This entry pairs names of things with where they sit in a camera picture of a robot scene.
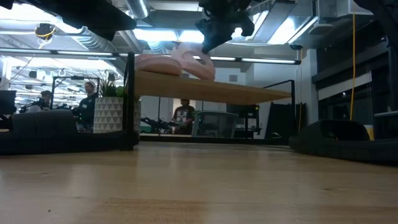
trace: gray chair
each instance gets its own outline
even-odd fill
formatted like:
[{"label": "gray chair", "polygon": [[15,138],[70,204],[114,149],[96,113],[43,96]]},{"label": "gray chair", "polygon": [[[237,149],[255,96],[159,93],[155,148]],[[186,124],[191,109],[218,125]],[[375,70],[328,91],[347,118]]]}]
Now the gray chair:
[{"label": "gray chair", "polygon": [[192,129],[192,137],[233,138],[239,116],[217,111],[197,113]]}]

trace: shelf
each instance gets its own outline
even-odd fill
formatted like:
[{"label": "shelf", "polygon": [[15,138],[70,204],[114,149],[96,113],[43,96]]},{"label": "shelf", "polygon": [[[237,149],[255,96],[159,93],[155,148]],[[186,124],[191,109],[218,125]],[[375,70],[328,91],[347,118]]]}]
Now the shelf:
[{"label": "shelf", "polygon": [[136,95],[255,105],[290,98],[290,93],[251,86],[136,71]]}]

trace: pink foam object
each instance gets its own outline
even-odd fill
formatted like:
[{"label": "pink foam object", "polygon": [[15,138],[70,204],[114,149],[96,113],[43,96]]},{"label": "pink foam object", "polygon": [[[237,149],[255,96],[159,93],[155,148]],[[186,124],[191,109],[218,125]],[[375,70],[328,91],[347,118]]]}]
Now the pink foam object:
[{"label": "pink foam object", "polygon": [[180,76],[181,63],[172,57],[163,55],[138,55],[136,56],[136,70]]},{"label": "pink foam object", "polygon": [[[210,56],[202,53],[201,50],[202,44],[184,42],[177,48],[174,47],[171,55],[181,63],[183,70],[200,79],[214,81],[216,70],[213,62],[211,61]],[[193,58],[193,56],[199,56],[200,59],[202,59],[203,64]]]}]

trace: man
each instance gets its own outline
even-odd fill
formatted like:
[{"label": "man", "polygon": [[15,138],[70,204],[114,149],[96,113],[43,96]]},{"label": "man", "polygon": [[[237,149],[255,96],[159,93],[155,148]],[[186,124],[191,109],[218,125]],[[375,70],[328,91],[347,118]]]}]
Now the man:
[{"label": "man", "polygon": [[173,122],[180,125],[180,129],[176,130],[176,134],[191,134],[193,123],[194,107],[190,106],[190,100],[181,100],[181,106],[175,109]]},{"label": "man", "polygon": [[95,85],[91,82],[85,83],[85,90],[87,98],[80,101],[78,107],[78,122],[82,124],[85,129],[91,129],[94,125],[95,99],[98,98],[98,93],[95,93]]},{"label": "man", "polygon": [[41,92],[42,97],[37,101],[27,106],[26,113],[35,113],[40,111],[48,111],[50,109],[50,103],[52,98],[52,92],[45,90]]}]

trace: white geometric planter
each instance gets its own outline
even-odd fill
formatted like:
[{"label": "white geometric planter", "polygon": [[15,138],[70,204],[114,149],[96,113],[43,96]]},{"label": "white geometric planter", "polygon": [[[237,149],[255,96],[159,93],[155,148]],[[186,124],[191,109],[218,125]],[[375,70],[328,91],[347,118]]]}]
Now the white geometric planter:
[{"label": "white geometric planter", "polygon": [[93,133],[110,133],[122,130],[123,98],[102,97],[95,99]]}]

